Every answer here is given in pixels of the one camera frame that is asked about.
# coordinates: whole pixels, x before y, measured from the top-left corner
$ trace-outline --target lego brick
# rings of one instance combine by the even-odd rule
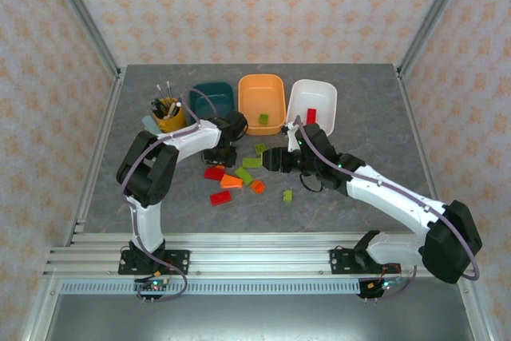
[[[245,185],[250,185],[253,182],[254,177],[250,173],[248,173],[247,169],[243,167],[239,167],[234,173],[245,183]]]
[[[288,189],[287,191],[284,191],[284,201],[286,203],[291,203],[293,200],[293,191]]]
[[[314,124],[316,122],[316,110],[314,108],[309,108],[307,110],[307,123],[306,124]]]
[[[266,113],[261,113],[259,115],[259,124],[268,124],[269,116]]]
[[[263,193],[264,188],[264,184],[261,180],[255,180],[252,184],[250,184],[250,189],[258,194]]]
[[[211,205],[213,207],[215,207],[220,204],[228,203],[229,201],[232,200],[232,197],[231,197],[231,193],[229,191],[223,191],[223,192],[215,193],[214,195],[211,195],[209,197],[209,200],[211,200]]]
[[[266,145],[264,144],[256,144],[255,145],[255,153],[257,153],[258,155],[261,155],[263,154],[264,151],[266,151]]]
[[[263,161],[259,158],[245,157],[241,163],[244,168],[261,168]]]
[[[204,179],[221,181],[225,171],[218,168],[208,168],[204,172]]]
[[[239,179],[238,177],[224,175],[224,177],[222,177],[222,181],[220,182],[220,187],[222,187],[222,188],[242,188],[243,180]]]

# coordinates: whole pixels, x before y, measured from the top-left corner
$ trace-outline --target green lego brick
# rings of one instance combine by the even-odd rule
[[[291,203],[293,200],[293,191],[288,189],[287,191],[284,191],[284,201],[287,203]]]
[[[250,173],[248,173],[247,169],[243,167],[239,167],[236,171],[234,171],[235,175],[237,175],[245,185],[250,185],[253,182],[254,177]]]
[[[261,113],[259,115],[259,124],[268,124],[268,119],[270,117],[266,113]]]
[[[242,161],[244,168],[261,168],[263,166],[262,159],[245,157]]]
[[[258,155],[262,155],[264,151],[266,151],[266,145],[264,144],[256,144],[255,145],[255,153]]]

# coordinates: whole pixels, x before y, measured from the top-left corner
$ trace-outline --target wall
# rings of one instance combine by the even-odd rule
[[[452,0],[406,78],[442,197],[465,201],[492,314],[511,335],[511,0]]]
[[[399,64],[433,0],[85,0],[118,65]]]
[[[18,340],[61,244],[111,77],[65,0],[0,0],[0,339]]]

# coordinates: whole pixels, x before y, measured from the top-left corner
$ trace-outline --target pen holder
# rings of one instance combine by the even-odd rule
[[[165,100],[168,101],[169,104],[172,104],[173,102],[177,103],[176,98],[174,98],[173,101],[171,101],[171,98],[167,97]],[[164,99],[160,99],[160,101],[163,104],[165,104]],[[158,123],[158,128],[163,133],[177,131],[178,129],[186,127],[186,120],[184,119],[184,110],[183,110],[182,106],[179,108],[177,115],[174,117],[171,117],[168,120],[159,119],[156,116],[154,118],[156,119],[156,122]]]

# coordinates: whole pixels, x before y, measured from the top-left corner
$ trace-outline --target marble-patterned surface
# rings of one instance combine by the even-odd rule
[[[101,170],[87,216],[86,232],[131,232],[128,207],[115,181],[117,168],[133,138],[144,127],[149,102],[158,97],[156,84],[172,83],[174,93],[209,81],[237,85],[249,73],[275,73],[285,84],[287,101],[293,83],[309,78],[328,81],[338,90],[335,131],[330,139],[339,152],[352,153],[396,182],[427,195],[426,177],[392,65],[262,64],[262,65],[130,65],[117,104]],[[254,145],[285,146],[283,135],[245,136],[236,143],[238,161],[255,155]],[[338,192],[311,193],[298,174],[251,169],[266,190],[256,195],[245,187],[232,191],[233,201],[218,207],[209,195],[218,183],[203,178],[197,154],[180,162],[170,193],[162,204],[164,232],[364,232],[406,228],[375,208]],[[283,202],[283,191],[293,201]]]

